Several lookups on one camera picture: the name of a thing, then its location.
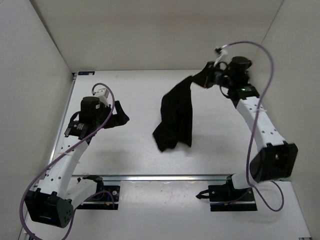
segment black fabric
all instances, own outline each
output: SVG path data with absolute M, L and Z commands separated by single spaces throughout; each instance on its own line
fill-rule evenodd
M 162 122 L 152 134 L 161 152 L 174 149 L 178 142 L 191 147 L 193 108 L 190 86 L 196 83 L 203 88 L 211 88 L 213 79 L 213 62 L 208 62 L 200 73 L 187 77 L 163 96 L 160 109 Z

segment white table surface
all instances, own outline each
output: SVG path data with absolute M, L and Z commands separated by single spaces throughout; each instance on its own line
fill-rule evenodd
M 112 89 L 130 121 L 101 130 L 82 155 L 74 174 L 223 175 L 243 171 L 251 132 L 217 86 L 203 89 L 191 85 L 191 148 L 179 144 L 174 150 L 161 153 L 156 146 L 152 133 L 161 122 L 162 97 L 184 78 L 198 72 L 96 71 L 94 75 L 77 76 L 62 136 L 71 115 L 79 111 L 82 98 L 91 96 L 92 86 L 99 82 Z
M 257 197 L 258 211 L 210 212 L 208 199 L 195 197 L 206 181 L 122 181 L 118 210 L 77 210 L 67 240 L 299 240 L 310 237 L 291 182 L 279 182 L 285 205 L 271 212 Z M 271 183 L 259 185 L 273 208 L 281 198 Z M 64 229 L 27 221 L 44 240 L 59 240 Z

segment white wall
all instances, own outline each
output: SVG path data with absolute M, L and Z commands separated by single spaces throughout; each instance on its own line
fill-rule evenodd
M 19 203 L 46 165 L 72 75 L 28 0 L 0 4 L 0 239 L 18 239 Z
M 275 76 L 264 105 L 277 129 L 299 153 L 292 183 L 314 239 L 320 239 L 320 1 L 286 0 L 263 45 Z M 253 80 L 265 86 L 269 64 L 260 52 Z
M 32 0 L 72 71 L 202 69 L 262 42 L 282 0 Z M 232 54 L 253 57 L 255 48 Z

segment beige wall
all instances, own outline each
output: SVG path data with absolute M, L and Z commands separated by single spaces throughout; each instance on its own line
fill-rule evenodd
M 282 0 L 32 0 L 72 71 L 202 69 L 262 42 Z M 253 57 L 255 48 L 231 54 Z
M 286 0 L 263 45 L 273 55 L 275 75 L 264 105 L 298 157 L 292 183 L 314 239 L 320 239 L 320 1 Z M 261 91 L 269 74 L 262 52 L 253 61 Z
M 46 165 L 72 75 L 28 0 L 0 4 L 0 239 L 21 231 L 23 191 Z

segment black cloth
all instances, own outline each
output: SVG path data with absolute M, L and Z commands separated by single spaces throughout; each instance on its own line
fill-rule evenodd
M 178 83 L 161 101 L 162 122 L 153 132 L 155 142 L 161 152 L 174 149 L 178 142 L 191 147 L 193 108 L 191 102 L 191 83 L 203 88 L 211 88 L 214 84 L 213 62 L 195 76 L 189 76 Z

